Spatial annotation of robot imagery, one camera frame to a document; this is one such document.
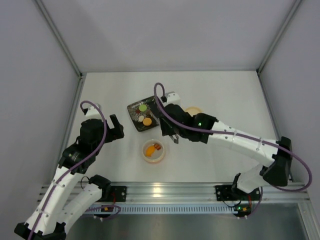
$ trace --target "table surface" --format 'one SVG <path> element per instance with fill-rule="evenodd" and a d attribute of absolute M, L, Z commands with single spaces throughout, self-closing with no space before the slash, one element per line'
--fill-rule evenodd
<path fill-rule="evenodd" d="M 258 163 L 247 156 L 212 144 L 180 138 L 174 144 L 162 137 L 160 127 L 138 132 L 127 106 L 153 95 L 154 84 L 181 97 L 181 107 L 196 106 L 227 125 L 263 138 L 275 132 L 260 82 L 255 71 L 108 72 L 88 73 L 80 101 L 99 103 L 112 128 L 109 115 L 116 114 L 124 126 L 124 138 L 107 143 L 86 175 L 95 174 L 112 182 L 232 182 L 238 173 Z M 69 145 L 85 120 L 78 107 Z M 141 148 L 150 139 L 160 140 L 164 159 L 157 164 L 143 160 Z"/>

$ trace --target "gray wall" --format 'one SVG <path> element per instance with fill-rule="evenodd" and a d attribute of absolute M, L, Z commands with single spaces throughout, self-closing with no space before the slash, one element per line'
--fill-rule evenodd
<path fill-rule="evenodd" d="M 294 0 L 43 0 L 83 72 L 255 70 Z"/>
<path fill-rule="evenodd" d="M 262 72 L 281 134 L 313 171 L 309 195 L 320 220 L 320 1 L 306 0 Z M 293 174 L 307 181 L 294 162 Z"/>
<path fill-rule="evenodd" d="M 31 0 L 0 1 L 0 239 L 35 210 L 77 77 Z"/>

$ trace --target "metal corner beam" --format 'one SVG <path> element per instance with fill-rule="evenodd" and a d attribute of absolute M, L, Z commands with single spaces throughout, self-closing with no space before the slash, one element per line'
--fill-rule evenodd
<path fill-rule="evenodd" d="M 275 51 L 277 45 L 279 44 L 280 40 L 284 36 L 286 30 L 288 29 L 288 26 L 292 22 L 294 16 L 296 15 L 298 9 L 300 8 L 300 6 L 302 5 L 303 2 L 304 2 L 304 0 L 295 0 L 294 3 L 292 4 L 289 12 L 285 16 L 283 23 L 281 24 L 277 34 L 275 35 L 275 38 L 273 39 L 271 45 L 268 48 L 268 51 L 264 55 L 262 62 L 260 63 L 260 65 L 257 69 L 258 76 L 260 76 L 261 72 L 263 71 L 264 67 L 266 66 L 266 63 L 268 62 L 272 53 Z"/>
<path fill-rule="evenodd" d="M 67 47 L 67 44 L 63 40 L 63 38 L 62 38 L 61 34 L 59 33 L 55 23 L 53 22 L 53 20 L 52 20 L 52 18 L 50 16 L 46 6 L 42 2 L 42 0 L 32 0 L 32 1 L 35 4 L 35 6 L 37 7 L 37 9 L 40 11 L 40 13 L 42 14 L 46 24 L 48 25 L 49 29 L 53 33 L 53 36 L 57 40 L 57 42 L 58 42 L 59 46 L 61 47 L 62 51 L 64 52 L 66 58 L 70 62 L 73 70 L 75 71 L 75 73 L 77 74 L 77 76 L 80 79 L 83 74 L 81 73 L 81 71 L 80 71 L 75 59 L 73 58 L 71 52 L 69 51 L 69 48 Z"/>

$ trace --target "purple cable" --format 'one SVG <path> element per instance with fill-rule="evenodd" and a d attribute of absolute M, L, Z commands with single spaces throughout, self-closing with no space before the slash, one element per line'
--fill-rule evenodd
<path fill-rule="evenodd" d="M 65 171 L 65 173 L 62 174 L 61 177 L 59 177 L 59 178 L 55 181 L 56 184 L 58 184 L 59 182 L 61 182 L 61 180 L 62 180 L 67 174 L 69 174 L 71 171 L 73 171 L 74 169 L 76 169 L 77 167 L 79 167 L 81 164 L 83 164 L 85 161 L 87 161 L 88 159 L 90 159 L 91 157 L 93 157 L 93 156 L 96 154 L 96 152 L 99 151 L 99 150 L 102 148 L 102 146 L 103 146 L 104 143 L 105 143 L 105 139 L 106 139 L 106 136 L 107 136 L 107 124 L 106 124 L 106 119 L 105 119 L 104 114 L 103 114 L 102 111 L 101 111 L 94 103 L 92 103 L 91 101 L 82 101 L 82 102 L 80 103 L 80 108 L 81 108 L 82 111 L 84 111 L 84 108 L 82 107 L 83 104 L 90 104 L 91 106 L 93 106 L 93 107 L 99 112 L 99 114 L 100 114 L 100 116 L 101 116 L 101 118 L 102 118 L 102 121 L 103 121 L 103 137 L 102 137 L 102 139 L 101 139 L 100 144 L 96 147 L 96 149 L 95 149 L 92 153 L 90 153 L 87 157 L 85 157 L 83 160 L 81 160 L 80 162 L 78 162 L 76 165 L 74 165 L 73 167 L 71 167 L 71 168 L 69 168 L 67 171 Z M 43 203 L 43 206 L 42 206 L 42 208 L 41 208 L 41 211 L 42 211 L 42 212 L 45 211 L 46 206 L 47 206 L 47 204 L 48 204 L 48 202 L 49 202 L 49 200 L 50 200 L 50 197 L 51 197 L 51 195 L 53 194 L 53 192 L 54 192 L 54 190 L 56 189 L 56 187 L 57 187 L 56 185 L 53 185 L 53 187 L 50 189 L 50 191 L 49 191 L 49 193 L 48 193 L 48 195 L 47 195 L 47 197 L 46 197 L 46 199 L 45 199 L 45 201 L 44 201 L 44 203 Z M 35 220 L 35 222 L 34 222 L 34 224 L 33 224 L 32 230 L 31 230 L 31 232 L 30 232 L 27 240 L 31 240 L 32 235 L 33 235 L 33 233 L 35 232 L 35 229 L 36 229 L 36 227 L 37 227 L 37 225 L 38 225 L 38 223 L 39 223 L 39 221 L 40 221 L 40 218 L 41 218 L 41 216 L 42 216 L 42 212 L 40 212 L 39 215 L 38 215 L 38 217 L 36 218 L 36 220 Z"/>
<path fill-rule="evenodd" d="M 94 210 L 98 210 L 98 209 L 104 209 L 104 208 L 116 208 L 118 209 L 118 211 L 111 215 L 111 216 L 108 216 L 107 218 L 104 218 L 103 220 L 111 220 L 111 219 L 114 219 L 117 217 L 117 215 L 121 212 L 121 207 L 120 206 L 117 206 L 117 205 L 103 205 L 103 206 L 98 206 L 98 207 L 93 207 L 93 208 L 88 208 L 86 210 L 86 212 L 91 212 L 91 211 L 94 211 Z"/>
<path fill-rule="evenodd" d="M 174 120 L 172 117 L 169 116 L 168 113 L 166 113 L 162 103 L 160 102 L 158 96 L 157 96 L 157 86 L 160 86 L 162 88 L 162 96 L 165 96 L 165 87 L 162 83 L 160 82 L 157 82 L 155 85 L 154 85 L 154 88 L 153 88 L 153 94 L 154 94 L 154 99 L 155 99 L 155 102 L 156 102 L 156 105 L 157 107 L 159 108 L 159 110 L 162 112 L 162 114 L 167 118 L 169 119 L 172 123 L 174 123 L 175 125 L 181 127 L 181 128 L 184 128 L 184 129 L 187 129 L 187 130 L 190 130 L 190 131 L 194 131 L 194 132 L 199 132 L 199 133 L 206 133 L 206 134 L 224 134 L 224 135 L 235 135 L 235 133 L 233 131 L 217 131 L 217 130 L 207 130 L 207 129 L 200 129 L 200 128 L 195 128 L 195 127 L 190 127 L 190 126 L 186 126 L 176 120 Z M 245 135 L 245 134 L 242 134 L 242 133 L 237 133 L 236 136 L 239 136 L 239 137 L 242 137 L 242 138 L 245 138 L 245 139 L 249 139 L 249 140 L 252 140 L 252 141 L 255 141 L 255 142 L 260 142 L 261 140 L 259 138 L 256 138 L 256 137 L 252 137 L 252 136 L 248 136 L 248 135 Z M 306 169 L 306 171 L 308 172 L 308 176 L 309 176 L 309 180 L 307 182 L 307 184 L 301 188 L 298 188 L 298 189 L 285 189 L 285 188 L 282 188 L 282 187 L 278 187 L 278 186 L 273 186 L 275 187 L 276 189 L 279 189 L 281 191 L 285 191 L 285 192 L 300 192 L 300 191 L 303 191 L 303 190 L 306 190 L 312 183 L 312 173 L 311 173 L 311 170 L 310 168 L 308 167 L 308 165 L 299 157 L 297 156 L 295 153 L 293 153 L 292 151 L 290 150 L 287 150 L 286 148 L 282 147 L 282 146 L 279 146 L 277 144 L 274 144 L 272 142 L 268 142 L 268 141 L 262 141 L 262 144 L 266 144 L 266 145 L 269 145 L 269 146 L 272 146 L 274 148 L 277 148 L 277 149 L 280 149 L 284 152 L 286 152 L 287 154 L 290 154 L 292 157 L 294 157 L 295 159 L 297 159 Z"/>

